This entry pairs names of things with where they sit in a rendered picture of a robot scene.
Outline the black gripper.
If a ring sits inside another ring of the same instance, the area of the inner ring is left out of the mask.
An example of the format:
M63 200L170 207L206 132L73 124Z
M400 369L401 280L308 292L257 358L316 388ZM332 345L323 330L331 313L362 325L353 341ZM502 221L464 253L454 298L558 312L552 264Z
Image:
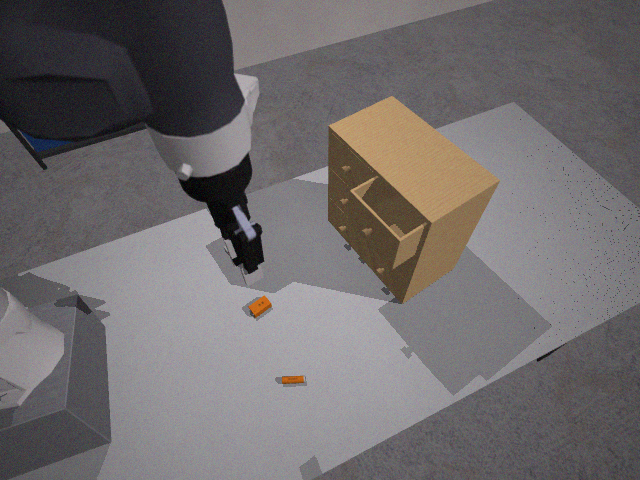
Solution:
M247 207L245 189L252 177L249 152L235 167L210 177L178 180L191 198L205 202L221 235L234 267L240 267L247 286L264 277L262 227L253 221ZM256 266L257 265L257 266ZM252 268L254 267L254 268Z

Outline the orange aa battery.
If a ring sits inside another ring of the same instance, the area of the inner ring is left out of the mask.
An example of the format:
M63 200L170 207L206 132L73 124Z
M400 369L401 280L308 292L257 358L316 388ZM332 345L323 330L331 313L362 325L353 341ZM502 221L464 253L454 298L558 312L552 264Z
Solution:
M282 384L305 383L305 376L282 377Z

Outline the small tan wooden chest of drawers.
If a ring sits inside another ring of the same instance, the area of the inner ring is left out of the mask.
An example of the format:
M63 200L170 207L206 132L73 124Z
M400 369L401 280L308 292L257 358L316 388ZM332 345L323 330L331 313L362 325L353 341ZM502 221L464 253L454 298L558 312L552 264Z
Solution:
M396 267L402 299L378 277L403 304L454 269L500 180L390 96L329 125L329 222L330 168L354 189L330 165L331 131L428 222L409 279Z

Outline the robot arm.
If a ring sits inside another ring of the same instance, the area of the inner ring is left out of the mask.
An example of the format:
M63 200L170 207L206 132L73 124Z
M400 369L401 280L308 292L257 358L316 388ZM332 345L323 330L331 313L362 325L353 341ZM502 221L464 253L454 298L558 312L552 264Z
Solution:
M251 149L257 77L234 74L222 0L0 0L0 119L79 142L140 122L181 180ZM0 409L64 354L64 333L0 287Z

